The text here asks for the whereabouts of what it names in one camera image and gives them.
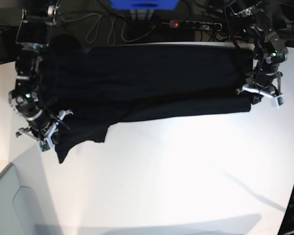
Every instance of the black garment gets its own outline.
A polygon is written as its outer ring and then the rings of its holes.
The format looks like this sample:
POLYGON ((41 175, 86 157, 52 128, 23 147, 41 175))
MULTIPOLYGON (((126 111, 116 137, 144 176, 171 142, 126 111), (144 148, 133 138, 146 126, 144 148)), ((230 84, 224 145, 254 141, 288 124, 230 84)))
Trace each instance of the black garment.
POLYGON ((59 161, 78 143, 104 142, 108 127, 118 122, 248 112, 248 97, 235 90, 251 70, 250 50, 223 47, 122 46, 46 54, 40 65, 42 97, 54 113, 74 112, 64 119, 69 131, 59 126, 59 161))

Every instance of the metal bracket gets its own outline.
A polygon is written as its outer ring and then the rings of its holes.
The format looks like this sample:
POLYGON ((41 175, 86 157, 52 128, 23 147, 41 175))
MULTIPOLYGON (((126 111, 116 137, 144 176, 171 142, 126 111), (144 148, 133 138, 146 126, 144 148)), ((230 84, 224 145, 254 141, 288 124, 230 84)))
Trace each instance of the metal bracket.
POLYGON ((20 128, 19 131, 16 133, 16 136, 18 137, 21 135, 25 135, 25 136, 35 140, 37 142, 38 148, 41 153, 43 153, 47 150, 50 150, 50 149, 54 150, 54 143, 53 143, 51 137, 57 131, 57 126, 58 126, 59 122, 62 121, 66 115, 69 115, 69 114, 73 114, 71 110, 60 111, 60 113, 57 117, 58 121, 54 122, 49 127, 49 129, 45 132, 44 139, 42 141, 29 133, 29 131, 31 130, 30 127, 20 128))
POLYGON ((23 50, 39 51, 49 45, 53 26, 56 24, 56 13, 59 2, 43 8, 43 11, 23 9, 20 28, 16 37, 16 44, 23 46, 23 50))
POLYGON ((267 98, 270 98, 272 106, 276 108, 279 108, 282 104, 285 103, 284 95, 281 94, 280 92, 278 95, 276 95, 267 91, 263 91, 261 89, 252 88, 248 84, 245 84, 240 89, 237 89, 238 94, 240 94, 241 92, 254 93, 254 94, 258 94, 258 95, 262 95, 267 98))

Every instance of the white table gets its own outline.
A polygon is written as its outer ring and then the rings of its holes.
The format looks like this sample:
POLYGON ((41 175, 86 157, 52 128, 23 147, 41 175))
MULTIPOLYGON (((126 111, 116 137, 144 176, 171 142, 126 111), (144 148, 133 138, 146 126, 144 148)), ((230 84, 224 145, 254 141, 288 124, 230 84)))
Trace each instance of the white table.
POLYGON ((52 235, 277 234, 294 185, 289 51, 280 109, 264 98, 249 113, 117 124, 62 165, 36 147, 17 157, 32 142, 14 138, 23 120, 11 115, 6 157, 36 191, 37 223, 52 235))

